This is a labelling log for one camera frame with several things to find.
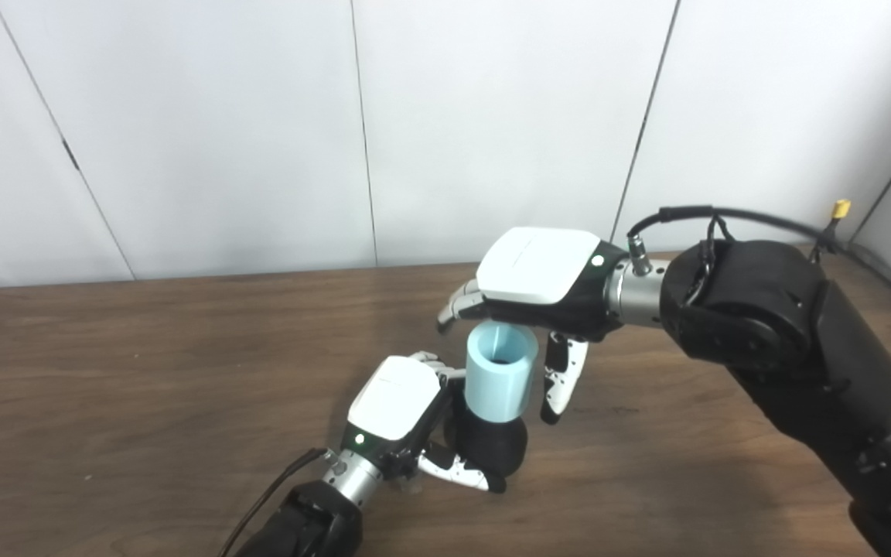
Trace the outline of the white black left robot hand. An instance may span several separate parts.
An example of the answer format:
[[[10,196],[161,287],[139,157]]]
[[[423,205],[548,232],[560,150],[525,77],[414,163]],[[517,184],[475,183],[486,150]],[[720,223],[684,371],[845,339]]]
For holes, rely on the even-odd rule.
[[[505,479],[432,439],[464,381],[466,370],[453,369],[429,352],[386,357],[351,402],[339,455],[325,482],[357,507],[379,484],[419,473],[505,493]]]

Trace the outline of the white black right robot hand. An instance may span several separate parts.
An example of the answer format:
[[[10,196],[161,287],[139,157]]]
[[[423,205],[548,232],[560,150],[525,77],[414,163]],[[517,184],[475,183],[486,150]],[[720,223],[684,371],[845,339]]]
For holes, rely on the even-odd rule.
[[[485,254],[436,317],[448,333],[459,320],[492,320],[548,332],[541,419],[562,418],[591,343],[623,327],[609,307],[609,281],[626,252],[594,233],[515,227]]]

